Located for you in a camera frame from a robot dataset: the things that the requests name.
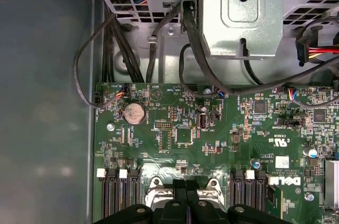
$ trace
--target integrated circuit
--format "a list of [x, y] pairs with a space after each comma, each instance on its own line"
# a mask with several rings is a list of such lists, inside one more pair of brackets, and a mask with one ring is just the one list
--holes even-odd
[[177, 128], [176, 129], [176, 144], [190, 144], [192, 142], [191, 128]]
[[314, 109], [313, 110], [313, 122], [326, 122], [326, 110]]
[[255, 101], [254, 102], [254, 113], [255, 114], [265, 114], [266, 113], [266, 102]]

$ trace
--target screw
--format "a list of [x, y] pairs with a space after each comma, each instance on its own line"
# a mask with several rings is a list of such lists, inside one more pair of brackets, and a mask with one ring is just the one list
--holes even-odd
[[175, 32], [174, 27], [168, 28], [168, 35], [172, 36], [174, 34], [174, 32]]
[[234, 210], [235, 210], [236, 212], [240, 212], [240, 213], [245, 212], [245, 209], [242, 208], [242, 207], [236, 207]]
[[203, 90], [204, 94], [210, 94], [212, 93], [212, 90], [210, 88], [206, 88], [205, 90]]
[[314, 195], [312, 193], [307, 192], [305, 194], [305, 200], [306, 201], [313, 201], [314, 200]]
[[106, 128], [107, 128], [108, 131], [113, 131], [115, 129], [115, 126], [114, 126], [113, 123], [108, 123]]
[[205, 207], [207, 205], [207, 203], [205, 201], [199, 201], [198, 205], [201, 207]]

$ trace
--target motherboard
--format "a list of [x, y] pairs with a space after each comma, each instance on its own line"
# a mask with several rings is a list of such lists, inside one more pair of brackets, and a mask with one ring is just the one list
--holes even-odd
[[[117, 99], [95, 113], [93, 221], [147, 204], [157, 177], [201, 188], [213, 178], [225, 209], [240, 203], [293, 224], [339, 223], [339, 103], [303, 109], [288, 90], [199, 98], [178, 84], [98, 84], [96, 103]], [[308, 104], [338, 94], [293, 91]]]

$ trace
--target gray metal wall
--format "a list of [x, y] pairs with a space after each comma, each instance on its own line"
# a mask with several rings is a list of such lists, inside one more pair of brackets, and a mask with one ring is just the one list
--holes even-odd
[[[91, 222], [90, 113], [72, 62], [100, 15], [93, 1], [0, 0], [1, 224]], [[80, 64], [87, 93], [92, 55]]]

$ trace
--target yellow wire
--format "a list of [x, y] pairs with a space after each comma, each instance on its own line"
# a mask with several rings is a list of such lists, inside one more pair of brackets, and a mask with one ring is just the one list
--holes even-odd
[[308, 58], [309, 59], [312, 59], [312, 58], [315, 58], [315, 57], [317, 57], [317, 56], [319, 56], [319, 55], [322, 55], [323, 53], [314, 53], [314, 54], [312, 54], [311, 56], [308, 56]]
[[312, 58], [315, 58], [315, 57], [317, 57], [317, 56], [319, 56], [321, 54], [323, 54], [323, 53], [314, 53], [313, 55], [309, 56], [308, 58], [312, 59]]

